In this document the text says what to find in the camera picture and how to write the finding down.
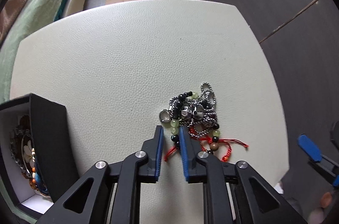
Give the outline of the person right hand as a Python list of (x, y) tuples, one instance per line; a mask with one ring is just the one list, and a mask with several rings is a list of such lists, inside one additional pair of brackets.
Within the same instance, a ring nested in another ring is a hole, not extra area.
[(333, 192), (326, 192), (320, 199), (319, 206), (308, 216), (307, 223), (319, 224), (325, 220), (325, 210), (333, 203)]

